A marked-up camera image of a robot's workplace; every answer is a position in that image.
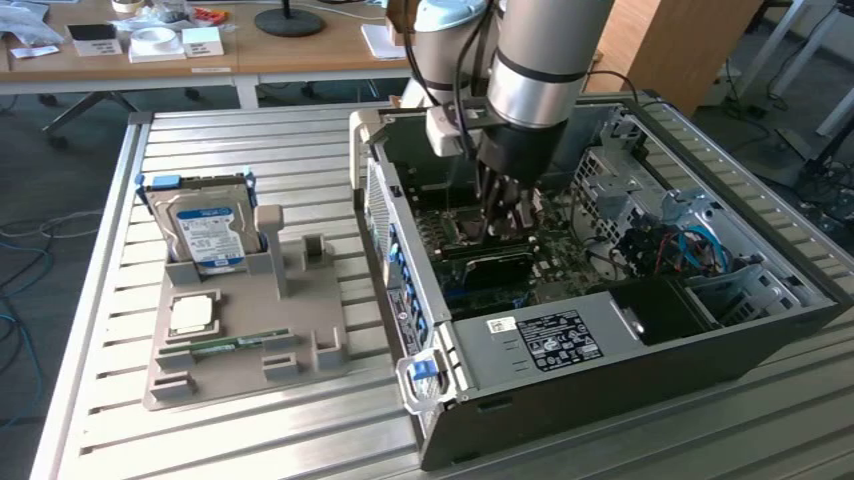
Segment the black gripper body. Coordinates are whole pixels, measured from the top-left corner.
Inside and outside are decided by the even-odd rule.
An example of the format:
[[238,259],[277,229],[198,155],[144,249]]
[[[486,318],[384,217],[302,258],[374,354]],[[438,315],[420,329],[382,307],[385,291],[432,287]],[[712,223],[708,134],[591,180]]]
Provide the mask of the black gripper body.
[[476,156],[478,170],[531,187],[548,169],[565,127],[567,121],[543,129],[513,124],[486,127]]

